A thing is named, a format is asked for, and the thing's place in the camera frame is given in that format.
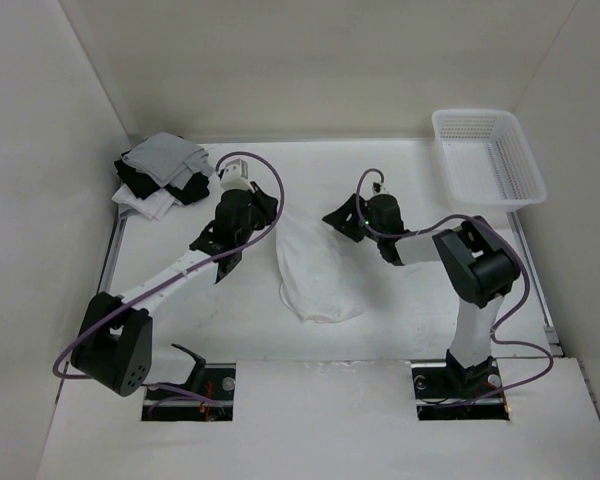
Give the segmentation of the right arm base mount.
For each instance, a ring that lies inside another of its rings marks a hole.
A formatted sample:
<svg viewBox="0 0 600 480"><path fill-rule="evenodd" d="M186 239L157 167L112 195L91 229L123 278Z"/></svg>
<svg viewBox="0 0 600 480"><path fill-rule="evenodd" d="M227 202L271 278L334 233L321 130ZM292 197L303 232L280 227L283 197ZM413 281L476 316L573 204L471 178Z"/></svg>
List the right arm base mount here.
<svg viewBox="0 0 600 480"><path fill-rule="evenodd" d="M502 387L492 357L464 369L447 352L443 362L413 363L411 374L421 421L509 420L504 394L486 396Z"/></svg>

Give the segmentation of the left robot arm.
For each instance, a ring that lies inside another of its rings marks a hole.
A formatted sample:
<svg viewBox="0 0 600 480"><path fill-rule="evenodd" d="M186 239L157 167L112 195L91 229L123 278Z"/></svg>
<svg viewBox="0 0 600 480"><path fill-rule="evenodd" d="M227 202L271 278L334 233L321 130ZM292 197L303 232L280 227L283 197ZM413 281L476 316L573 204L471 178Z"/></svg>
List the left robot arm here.
<svg viewBox="0 0 600 480"><path fill-rule="evenodd" d="M244 250L269 233L281 200L256 183L225 191L213 220L169 267L126 292L100 292L88 304L71 366L121 397L142 386L194 398L204 387L202 358L172 343L154 344L159 311L170 300L210 288L228 276Z"/></svg>

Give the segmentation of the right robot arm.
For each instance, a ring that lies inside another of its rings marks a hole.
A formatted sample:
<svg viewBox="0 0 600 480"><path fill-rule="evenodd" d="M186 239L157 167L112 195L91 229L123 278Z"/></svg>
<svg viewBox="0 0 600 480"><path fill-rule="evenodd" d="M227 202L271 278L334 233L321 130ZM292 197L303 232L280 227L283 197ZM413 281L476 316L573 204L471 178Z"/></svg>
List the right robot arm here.
<svg viewBox="0 0 600 480"><path fill-rule="evenodd" d="M451 215L460 225L423 231L405 228L396 198L353 194L322 221L354 242L369 238L394 266L440 261L459 297L456 330L447 349L444 384L453 394L469 394L491 366L491 329L504 297L521 268L506 242L480 216Z"/></svg>

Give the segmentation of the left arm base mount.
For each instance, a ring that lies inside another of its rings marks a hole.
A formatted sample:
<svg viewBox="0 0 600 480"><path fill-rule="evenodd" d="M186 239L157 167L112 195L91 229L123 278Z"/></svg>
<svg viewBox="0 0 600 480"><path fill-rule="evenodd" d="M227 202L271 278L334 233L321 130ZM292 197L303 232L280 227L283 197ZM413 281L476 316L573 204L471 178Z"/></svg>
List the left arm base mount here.
<svg viewBox="0 0 600 480"><path fill-rule="evenodd" d="M143 422L230 422L236 389L234 363L209 363L178 344L154 355L144 383Z"/></svg>

